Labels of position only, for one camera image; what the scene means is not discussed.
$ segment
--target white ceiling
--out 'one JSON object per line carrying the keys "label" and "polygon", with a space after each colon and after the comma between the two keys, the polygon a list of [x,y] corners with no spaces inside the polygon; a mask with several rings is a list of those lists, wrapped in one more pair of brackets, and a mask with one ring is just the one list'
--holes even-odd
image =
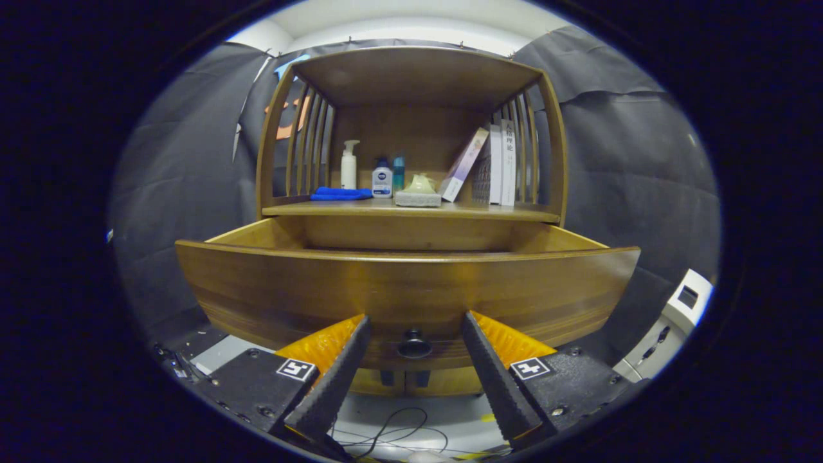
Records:
{"label": "white ceiling", "polygon": [[305,0],[268,19],[297,39],[355,21],[402,16],[474,22],[531,39],[569,24],[523,0]]}

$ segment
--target drawer knob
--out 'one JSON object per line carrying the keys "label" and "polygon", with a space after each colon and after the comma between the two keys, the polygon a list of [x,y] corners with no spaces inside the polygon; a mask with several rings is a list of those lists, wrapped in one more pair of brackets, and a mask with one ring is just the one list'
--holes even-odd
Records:
{"label": "drawer knob", "polygon": [[406,340],[398,345],[398,354],[403,358],[423,358],[431,353],[431,344],[423,340],[419,330],[408,330]]}

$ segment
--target wooden cabinet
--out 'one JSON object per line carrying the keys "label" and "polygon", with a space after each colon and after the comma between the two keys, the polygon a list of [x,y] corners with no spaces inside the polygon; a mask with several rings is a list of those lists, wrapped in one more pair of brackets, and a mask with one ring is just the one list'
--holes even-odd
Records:
{"label": "wooden cabinet", "polygon": [[[306,83],[311,108],[288,142],[288,195],[275,198],[273,147],[295,76]],[[549,166],[537,161],[524,95],[532,86],[549,113]],[[544,72],[460,50],[362,49],[292,64],[270,108],[258,155],[259,220],[205,242],[177,242],[186,279],[214,326],[277,349],[365,313],[372,339],[352,391],[474,394],[479,382],[459,334],[466,310],[558,345],[599,329],[625,290],[639,248],[610,249],[562,228],[565,136]],[[339,186],[342,140],[362,140],[363,186],[376,157],[401,149],[407,177],[424,171],[442,180],[473,131],[500,111],[518,121],[519,160],[531,167],[521,170],[514,207],[473,203],[469,184],[440,208],[308,201],[317,186]],[[548,205],[537,203],[546,169]],[[429,356],[398,355],[409,329],[431,343]],[[380,371],[393,372],[391,386]],[[417,372],[430,372],[423,386],[409,380]]]}

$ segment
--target book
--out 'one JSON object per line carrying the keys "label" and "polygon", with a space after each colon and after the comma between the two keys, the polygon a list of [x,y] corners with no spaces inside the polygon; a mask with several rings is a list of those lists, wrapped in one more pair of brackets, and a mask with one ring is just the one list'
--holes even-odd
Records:
{"label": "book", "polygon": [[488,124],[488,142],[478,155],[475,163],[474,182],[472,183],[472,201],[486,204],[500,204],[500,191],[503,187],[503,146],[500,141],[500,126]]}
{"label": "book", "polygon": [[489,124],[489,204],[500,204],[503,192],[503,142],[497,124]]}
{"label": "book", "polygon": [[500,120],[500,147],[503,152],[503,175],[500,188],[500,204],[514,206],[517,187],[517,151],[515,150],[514,121]]}
{"label": "book", "polygon": [[472,169],[472,165],[488,137],[489,131],[482,127],[474,133],[472,140],[469,141],[468,145],[463,149],[463,152],[460,153],[458,159],[452,164],[452,168],[449,170],[443,183],[440,184],[440,189],[437,194],[443,199],[453,203],[458,197],[460,188],[463,186],[463,183],[465,183],[468,172]]}
{"label": "book", "polygon": [[490,171],[491,171],[491,157],[489,156],[488,147],[491,145],[491,137],[489,142],[483,145],[483,151],[477,157],[477,168],[474,171],[474,181],[472,182],[472,201],[477,203],[489,203],[490,190]]}

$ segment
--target floor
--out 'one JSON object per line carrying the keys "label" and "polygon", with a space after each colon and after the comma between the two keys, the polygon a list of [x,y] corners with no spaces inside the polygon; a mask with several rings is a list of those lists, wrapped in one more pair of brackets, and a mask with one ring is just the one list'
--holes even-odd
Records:
{"label": "floor", "polygon": [[[194,336],[205,339],[208,335],[213,334],[200,331]],[[189,341],[188,346],[197,341]],[[252,347],[272,352],[227,335],[184,357],[210,375]],[[388,398],[349,394],[328,433],[353,456],[368,451],[368,457],[377,461],[492,461],[510,451],[485,396]]]}

